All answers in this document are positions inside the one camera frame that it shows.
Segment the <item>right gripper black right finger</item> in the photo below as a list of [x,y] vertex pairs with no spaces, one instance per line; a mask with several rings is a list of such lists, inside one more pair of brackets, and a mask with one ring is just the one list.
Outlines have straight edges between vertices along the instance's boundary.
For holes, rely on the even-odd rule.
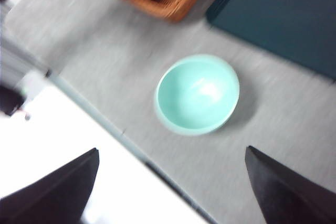
[[335,193],[253,146],[246,147],[250,184],[266,223],[335,223]]

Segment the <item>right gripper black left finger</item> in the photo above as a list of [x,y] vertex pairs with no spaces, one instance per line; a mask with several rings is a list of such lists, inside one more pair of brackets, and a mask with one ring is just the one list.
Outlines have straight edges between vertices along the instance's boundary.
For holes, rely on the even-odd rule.
[[80,223],[99,167],[93,148],[1,199],[1,223]]

